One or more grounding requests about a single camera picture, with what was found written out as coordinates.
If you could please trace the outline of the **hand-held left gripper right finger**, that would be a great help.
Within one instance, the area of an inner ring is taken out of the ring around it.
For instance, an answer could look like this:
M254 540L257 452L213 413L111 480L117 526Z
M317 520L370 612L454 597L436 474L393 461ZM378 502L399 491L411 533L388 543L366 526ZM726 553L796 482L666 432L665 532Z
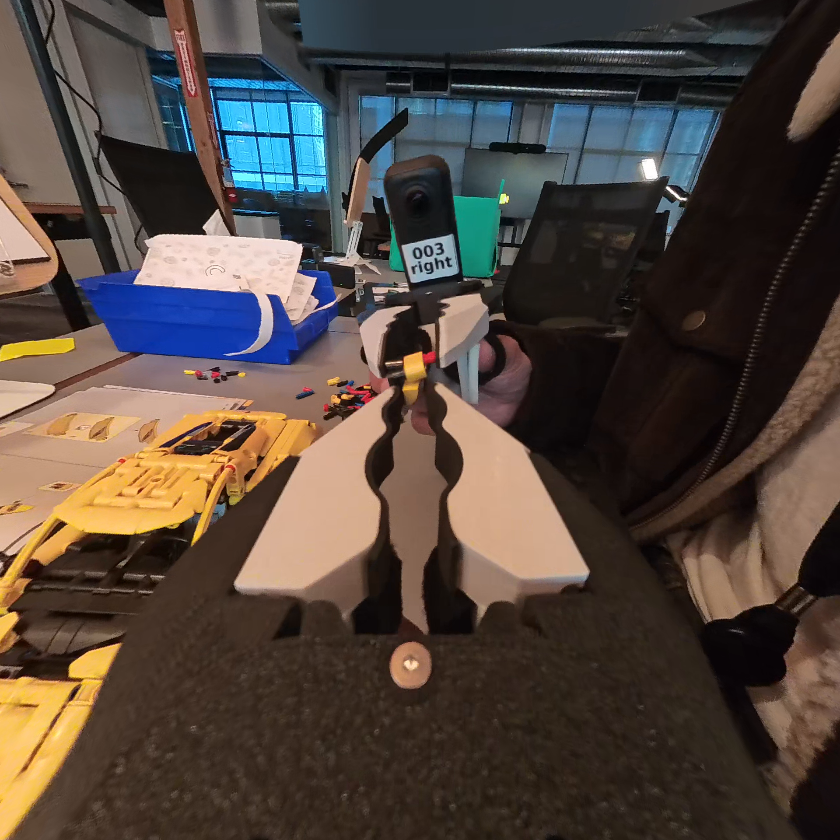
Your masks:
M561 475L443 385L427 391L444 478L423 572L431 634L469 634L487 608L584 585L590 569L552 495Z

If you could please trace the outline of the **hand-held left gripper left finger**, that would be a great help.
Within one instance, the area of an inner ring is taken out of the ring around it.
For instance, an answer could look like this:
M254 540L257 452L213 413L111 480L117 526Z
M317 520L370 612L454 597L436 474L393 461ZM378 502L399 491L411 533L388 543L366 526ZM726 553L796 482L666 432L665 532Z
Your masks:
M237 593L327 602L357 633L397 631L402 562L382 484L403 406L389 387L298 457L235 578Z

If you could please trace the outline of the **small yellow brick connector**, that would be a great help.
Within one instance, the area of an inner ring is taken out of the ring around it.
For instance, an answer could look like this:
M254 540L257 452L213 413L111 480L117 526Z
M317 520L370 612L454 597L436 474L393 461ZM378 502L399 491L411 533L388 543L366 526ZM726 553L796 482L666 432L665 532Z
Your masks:
M401 382L402 397L408 407L414 406L427 378L428 369L437 361L433 351L410 353L401 360L384 362L385 377L389 382Z

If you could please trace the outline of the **grey desk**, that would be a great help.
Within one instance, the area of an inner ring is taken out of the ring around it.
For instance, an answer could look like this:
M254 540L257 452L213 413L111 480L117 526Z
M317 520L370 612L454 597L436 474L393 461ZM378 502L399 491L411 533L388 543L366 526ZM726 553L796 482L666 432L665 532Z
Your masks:
M308 419L325 431L337 422L322 422L323 397L298 402L295 394L304 386L326 391L327 380L335 375L356 383L370 380L361 362L357 323L347 317L333 320L329 330L289 366L131 355L116 349L103 325L74 332L72 337L76 341L72 352L2 363L2 379L54 385L56 393L41 406L106 385L199 395L218 391L222 396L252 400L256 410ZM183 374L186 369L216 366L245 371L246 376L215 383ZM434 467L433 438L418 434L405 423L395 437L394 470L383 483L382 493L392 514L392 542L402 559L404 616L422 632L427 630L421 594L423 570L437 540L438 495L444 487Z

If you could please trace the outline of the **person's right hand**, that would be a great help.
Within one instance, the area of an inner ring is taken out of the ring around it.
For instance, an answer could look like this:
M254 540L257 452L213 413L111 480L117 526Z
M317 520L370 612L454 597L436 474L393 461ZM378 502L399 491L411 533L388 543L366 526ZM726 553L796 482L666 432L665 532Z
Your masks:
M501 427L511 424L529 390L530 358L511 336L488 334L479 344L476 410Z

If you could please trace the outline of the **large pile of brick pins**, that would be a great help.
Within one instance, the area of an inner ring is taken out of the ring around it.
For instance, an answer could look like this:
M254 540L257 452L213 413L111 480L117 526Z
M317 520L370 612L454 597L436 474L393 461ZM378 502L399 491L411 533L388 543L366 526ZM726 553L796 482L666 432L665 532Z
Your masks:
M342 421L351 417L371 402L375 396L376 393L370 383L356 383L352 380L333 377L327 380L326 391L317 391L310 386L304 386L295 394L295 399L303 402L323 397L320 417L328 422L333 419Z

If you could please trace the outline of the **small crumpled printed paper bag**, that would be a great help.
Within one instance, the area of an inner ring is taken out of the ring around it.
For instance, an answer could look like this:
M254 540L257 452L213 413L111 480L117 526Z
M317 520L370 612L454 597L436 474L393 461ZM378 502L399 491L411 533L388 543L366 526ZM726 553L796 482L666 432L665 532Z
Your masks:
M300 270L292 281L284 306L289 322L296 326L313 313L330 309L336 301L329 273Z

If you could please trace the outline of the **black mesh office chair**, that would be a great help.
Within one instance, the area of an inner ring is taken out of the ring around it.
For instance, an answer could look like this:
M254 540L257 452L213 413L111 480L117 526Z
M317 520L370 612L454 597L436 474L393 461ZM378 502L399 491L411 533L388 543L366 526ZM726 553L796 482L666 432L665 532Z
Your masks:
M505 319L527 326L601 327L630 319L665 252L667 177L543 186L503 293Z

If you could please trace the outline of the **black monitor screen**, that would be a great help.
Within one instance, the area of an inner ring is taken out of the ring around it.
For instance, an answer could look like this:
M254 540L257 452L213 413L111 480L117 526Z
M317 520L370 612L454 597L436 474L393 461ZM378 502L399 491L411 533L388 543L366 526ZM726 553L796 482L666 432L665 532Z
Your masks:
M561 184L569 161L566 152L497 154L488 148L465 150L460 193L462 196L495 197L500 180L506 181L507 200L500 213L516 219L532 218L545 182Z

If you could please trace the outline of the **yellow brick car model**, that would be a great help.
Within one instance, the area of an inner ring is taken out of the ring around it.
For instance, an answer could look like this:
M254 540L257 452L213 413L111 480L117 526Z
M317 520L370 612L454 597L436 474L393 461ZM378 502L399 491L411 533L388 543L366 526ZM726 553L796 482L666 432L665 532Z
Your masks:
M185 415L73 490L4 562L2 838L65 762L132 620L175 562L319 436L282 413Z

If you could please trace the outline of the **large printed white paper bag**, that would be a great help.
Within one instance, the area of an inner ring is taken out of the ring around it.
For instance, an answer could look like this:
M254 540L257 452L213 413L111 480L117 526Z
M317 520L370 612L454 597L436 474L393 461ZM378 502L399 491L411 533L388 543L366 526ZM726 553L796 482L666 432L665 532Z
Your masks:
M225 315L233 313L235 303L256 304L256 335L233 356L267 346L276 327L271 300L277 298L286 315L284 304L302 255L302 246L289 240L229 235L163 234L147 248L135 286L222 292Z

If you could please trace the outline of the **open instruction booklet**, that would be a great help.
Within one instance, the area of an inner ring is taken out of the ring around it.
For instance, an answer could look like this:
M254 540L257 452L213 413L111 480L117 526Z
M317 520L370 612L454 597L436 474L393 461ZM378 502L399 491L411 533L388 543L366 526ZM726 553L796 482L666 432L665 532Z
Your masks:
M1 550L7 557L100 470L140 451L185 415L235 410L243 397L96 386L2 421Z

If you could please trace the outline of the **black fabric flag panel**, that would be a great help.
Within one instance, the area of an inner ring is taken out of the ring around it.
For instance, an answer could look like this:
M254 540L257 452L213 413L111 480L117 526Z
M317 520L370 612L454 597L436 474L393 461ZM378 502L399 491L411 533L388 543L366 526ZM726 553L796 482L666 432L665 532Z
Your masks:
M101 150L149 238L204 236L217 203L193 152L99 136Z

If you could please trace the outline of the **yellow paper note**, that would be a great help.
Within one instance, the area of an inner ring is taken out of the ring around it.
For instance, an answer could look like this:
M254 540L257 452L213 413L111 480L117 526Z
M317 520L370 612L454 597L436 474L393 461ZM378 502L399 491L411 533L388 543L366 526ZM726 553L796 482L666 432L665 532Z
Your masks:
M27 340L6 343L1 348L0 361L15 361L24 358L61 355L74 351L76 341L73 338L55 338Z

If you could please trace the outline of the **black light stand pole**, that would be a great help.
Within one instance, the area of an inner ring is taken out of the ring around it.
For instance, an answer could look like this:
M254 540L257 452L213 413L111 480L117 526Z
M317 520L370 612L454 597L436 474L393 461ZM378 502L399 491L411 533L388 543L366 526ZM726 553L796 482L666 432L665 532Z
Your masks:
M112 245L110 229L99 209L98 199L49 58L46 40L41 31L35 7L31 1L12 1L11 4L33 62L49 115L54 123L59 145L76 188L87 229L98 253L101 267L105 272L115 272L120 268L120 264Z

